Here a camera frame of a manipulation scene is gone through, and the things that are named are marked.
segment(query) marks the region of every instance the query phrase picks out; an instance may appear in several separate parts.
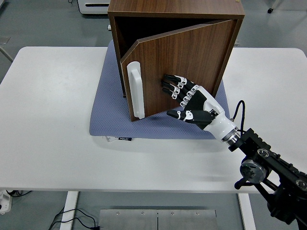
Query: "cabinet top edge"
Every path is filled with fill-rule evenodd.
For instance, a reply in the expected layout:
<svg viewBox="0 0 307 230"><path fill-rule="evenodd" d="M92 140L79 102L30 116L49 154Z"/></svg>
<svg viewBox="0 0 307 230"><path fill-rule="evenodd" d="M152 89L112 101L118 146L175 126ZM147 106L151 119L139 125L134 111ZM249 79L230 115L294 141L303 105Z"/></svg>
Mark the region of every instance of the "cabinet top edge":
<svg viewBox="0 0 307 230"><path fill-rule="evenodd" d="M108 11L109 17L158 17L158 18L203 18L203 19L244 19L245 14L192 14Z"/></svg>
<svg viewBox="0 0 307 230"><path fill-rule="evenodd" d="M108 12L116 14L245 15L241 2L236 0L111 0Z"/></svg>

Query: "robot finger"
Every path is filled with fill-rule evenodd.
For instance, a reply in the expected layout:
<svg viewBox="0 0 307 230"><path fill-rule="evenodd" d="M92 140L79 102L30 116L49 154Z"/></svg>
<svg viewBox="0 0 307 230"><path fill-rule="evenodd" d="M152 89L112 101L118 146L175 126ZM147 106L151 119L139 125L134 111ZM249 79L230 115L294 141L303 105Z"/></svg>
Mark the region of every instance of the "robot finger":
<svg viewBox="0 0 307 230"><path fill-rule="evenodd" d="M215 119L214 113L209 113L208 111L203 110L168 110L166 114L178 120L202 126L209 125Z"/></svg>
<svg viewBox="0 0 307 230"><path fill-rule="evenodd" d="M171 90L171 91L173 91L176 94L179 94L179 92L180 92L180 88L178 88L177 86L172 85L170 83L167 83L166 81L162 81L162 86Z"/></svg>
<svg viewBox="0 0 307 230"><path fill-rule="evenodd" d="M162 86L167 88L167 89L170 89L174 93L179 94L179 92L182 92L184 94L184 96L189 96L189 97L192 96L192 94L189 92L189 90L186 87L183 87L182 89L180 89L179 87L177 87L173 84L170 84L166 81L162 81Z"/></svg>
<svg viewBox="0 0 307 230"><path fill-rule="evenodd" d="M184 91L186 92L186 94L188 92L191 91L190 95L188 96L192 96L193 95L193 92L196 91L196 89L199 87L198 85L196 85L195 83L191 82L190 80L186 79L186 78L183 78L181 76L177 76L177 75L169 75L169 74L165 74L164 75L164 78L166 80L169 80L175 84L177 84L177 86L180 88L180 89L184 89Z"/></svg>
<svg viewBox="0 0 307 230"><path fill-rule="evenodd" d="M185 96L183 92L175 93L167 88L162 88L162 91L170 95L174 100L176 100L182 107L185 107L189 100L191 99L188 96Z"/></svg>

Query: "white table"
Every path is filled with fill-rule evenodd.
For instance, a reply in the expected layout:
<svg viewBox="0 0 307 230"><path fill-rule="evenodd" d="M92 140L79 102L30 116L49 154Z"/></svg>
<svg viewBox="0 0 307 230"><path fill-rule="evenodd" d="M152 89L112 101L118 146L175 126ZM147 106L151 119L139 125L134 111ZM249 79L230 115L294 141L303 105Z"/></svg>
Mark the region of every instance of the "white table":
<svg viewBox="0 0 307 230"><path fill-rule="evenodd" d="M0 85L0 186L23 190L255 192L241 179L244 154L216 140L134 139L89 134L106 48L26 47ZM234 48L224 74L233 115L307 172L307 58L290 48Z"/></svg>

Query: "robotic arm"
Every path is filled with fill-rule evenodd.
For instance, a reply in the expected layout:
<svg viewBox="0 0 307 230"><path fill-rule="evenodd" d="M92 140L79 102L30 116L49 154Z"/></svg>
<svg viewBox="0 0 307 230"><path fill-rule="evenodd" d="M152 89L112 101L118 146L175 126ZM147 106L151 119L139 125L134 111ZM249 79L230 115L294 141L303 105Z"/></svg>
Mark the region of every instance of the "robotic arm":
<svg viewBox="0 0 307 230"><path fill-rule="evenodd" d="M239 130L202 86L176 75L165 75L162 85L163 92L184 108L168 110L167 115L211 132L218 141L226 142L230 151L239 148L244 152L246 157L240 167L243 178L235 183L235 188L255 186L268 202L272 217L287 224L296 219L299 229L307 230L307 175L272 152L270 145L252 129L245 132L241 126ZM279 175L279 186L267 179L271 171ZM274 193L269 194L261 183Z"/></svg>

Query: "wooden cabinet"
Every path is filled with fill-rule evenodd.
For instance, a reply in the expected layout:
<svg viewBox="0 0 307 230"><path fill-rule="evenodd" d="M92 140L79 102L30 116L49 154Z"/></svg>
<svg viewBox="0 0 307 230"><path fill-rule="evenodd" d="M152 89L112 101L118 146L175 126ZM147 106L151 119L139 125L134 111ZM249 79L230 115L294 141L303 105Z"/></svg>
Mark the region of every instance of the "wooden cabinet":
<svg viewBox="0 0 307 230"><path fill-rule="evenodd" d="M236 0L112 0L108 15L135 121L127 65L141 65L145 117L178 106L161 90L164 74L186 77L215 96L244 11Z"/></svg>

